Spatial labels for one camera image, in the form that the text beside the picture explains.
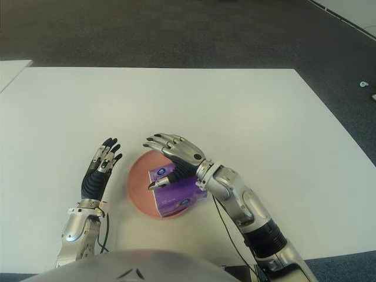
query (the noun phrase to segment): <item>gray carpet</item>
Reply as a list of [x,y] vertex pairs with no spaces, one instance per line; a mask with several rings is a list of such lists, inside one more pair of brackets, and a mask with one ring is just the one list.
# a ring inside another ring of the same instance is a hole
[[[294,68],[376,164],[376,41],[308,0],[0,1],[1,60]],[[309,264],[321,281],[376,281],[375,252]]]

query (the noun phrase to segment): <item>pink plate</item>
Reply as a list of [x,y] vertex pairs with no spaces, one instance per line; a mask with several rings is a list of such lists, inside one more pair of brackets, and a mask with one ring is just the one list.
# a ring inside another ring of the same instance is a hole
[[179,210],[168,217],[161,217],[157,211],[153,191],[147,189],[150,184],[148,171],[169,163],[171,161],[162,154],[148,151],[133,164],[128,175],[127,190],[132,203],[140,212],[156,219],[171,218],[185,210]]

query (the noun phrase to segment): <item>white table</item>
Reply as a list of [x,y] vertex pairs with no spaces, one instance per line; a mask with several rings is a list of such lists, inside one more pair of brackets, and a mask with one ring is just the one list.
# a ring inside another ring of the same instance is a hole
[[53,267],[66,210],[109,136],[124,154],[105,193],[110,250],[240,264],[210,198],[170,220],[127,198],[127,173],[156,132],[237,170],[304,259],[376,249],[376,168],[294,70],[26,68],[0,96],[0,271]]
[[24,68],[31,64],[31,60],[0,61],[0,93],[22,72]]

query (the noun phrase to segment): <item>purple tissue box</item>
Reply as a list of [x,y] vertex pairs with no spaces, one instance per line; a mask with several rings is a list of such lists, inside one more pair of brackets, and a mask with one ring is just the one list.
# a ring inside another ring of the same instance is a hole
[[[149,171],[150,182],[161,179],[172,172],[173,163]],[[196,185],[197,176],[181,180],[177,183],[154,190],[157,210],[161,217],[172,215],[179,210],[192,206],[207,196],[206,191],[201,191]]]

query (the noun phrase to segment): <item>robotic arm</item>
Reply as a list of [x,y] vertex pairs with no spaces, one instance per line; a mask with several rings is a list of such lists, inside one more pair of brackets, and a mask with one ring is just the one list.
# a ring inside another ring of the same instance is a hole
[[234,170],[206,159],[198,147],[178,135],[158,133],[143,145],[159,151],[176,165],[171,174],[151,183],[149,190],[196,175],[197,185],[221,203],[271,281],[317,281],[255,192]]
[[122,154],[115,156],[120,148],[119,144],[113,147],[117,141],[116,138],[104,141],[90,162],[82,180],[81,202],[68,210],[69,219],[62,233],[62,248],[56,267],[94,255],[100,218],[105,217],[102,196],[114,165],[122,157]]

